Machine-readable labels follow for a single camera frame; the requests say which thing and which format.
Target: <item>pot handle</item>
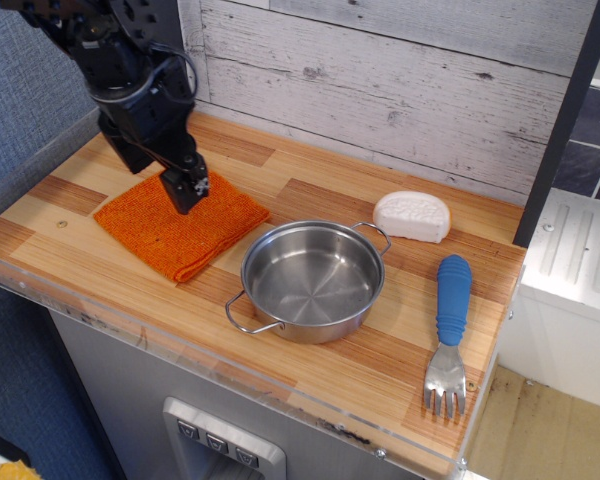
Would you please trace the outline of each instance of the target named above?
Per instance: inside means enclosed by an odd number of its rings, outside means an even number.
[[[358,222],[355,225],[352,225],[351,228],[353,229],[353,228],[359,227],[360,225],[366,225],[367,227],[375,228],[378,232],[380,232],[382,235],[384,235],[384,238],[387,241],[387,246],[384,247],[384,249],[380,252],[380,256],[383,256],[385,253],[387,253],[387,250],[389,250],[389,248],[391,247],[391,239],[389,238],[389,235],[387,235],[385,233],[385,231],[382,230],[377,225],[374,225],[373,223],[369,223],[369,222]]]
[[[255,335],[256,333],[264,332],[265,330],[269,330],[270,328],[277,327],[277,326],[284,329],[284,326],[285,326],[284,322],[282,322],[280,320],[278,320],[277,322],[270,323],[269,325],[265,325],[264,327],[256,328],[255,330],[249,330],[248,328],[245,328],[242,325],[240,325],[238,322],[236,322],[233,319],[233,317],[231,316],[231,304],[233,302],[235,302],[236,300],[238,300],[242,295],[244,295],[244,290],[241,291],[235,297],[233,297],[231,300],[229,300],[224,307],[224,311],[227,313],[227,318],[233,324],[234,327],[236,327],[238,330],[241,330],[244,333],[248,333],[250,335]]]

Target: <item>black frame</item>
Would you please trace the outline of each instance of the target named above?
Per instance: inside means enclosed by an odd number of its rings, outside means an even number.
[[[573,75],[567,87],[558,113],[558,118],[553,126],[547,148],[538,168],[536,179],[531,187],[524,213],[520,219],[518,230],[513,243],[521,247],[528,247],[535,232],[542,209],[549,196],[553,179],[558,171],[560,160],[571,136],[571,132],[589,91],[591,80],[595,74],[600,60],[600,0],[596,5],[580,50],[580,55],[573,69]]]

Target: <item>orange towel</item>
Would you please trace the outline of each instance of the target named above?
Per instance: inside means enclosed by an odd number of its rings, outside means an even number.
[[[210,172],[209,187],[207,198],[188,215],[180,215],[154,175],[102,207],[94,218],[154,270],[186,282],[270,216],[218,174]]]

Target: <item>wooden countertop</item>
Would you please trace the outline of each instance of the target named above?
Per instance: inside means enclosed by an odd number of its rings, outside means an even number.
[[[190,130],[209,168],[268,207],[269,223],[189,282],[166,280],[92,218],[159,166],[131,175],[98,136],[0,217],[0,283],[26,284],[28,296],[60,310],[83,309],[83,320],[108,323],[138,344],[159,343],[194,361],[199,355],[191,346],[199,347],[217,358],[207,365],[211,370],[250,388],[268,382],[261,393],[319,419],[319,428],[367,450],[385,448],[417,473],[446,476],[442,457],[463,454],[480,389],[468,392],[463,417],[439,418],[423,407],[423,379],[437,346],[437,267],[452,253],[471,265],[460,351],[467,381],[481,386],[525,254],[511,244],[522,209],[202,114],[191,117]],[[375,202],[396,190],[441,198],[452,228],[440,244],[394,239],[384,256],[384,289],[358,331],[328,344],[299,345],[271,332],[246,335],[229,323],[225,303],[241,290],[243,255],[261,234],[302,219],[371,221]],[[382,237],[376,239],[382,246]],[[260,325],[248,299],[232,311],[246,327]]]

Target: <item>cardboard floor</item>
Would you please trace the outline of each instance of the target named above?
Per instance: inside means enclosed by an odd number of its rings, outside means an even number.
[[[489,480],[600,479],[600,407],[497,367],[467,458]]]

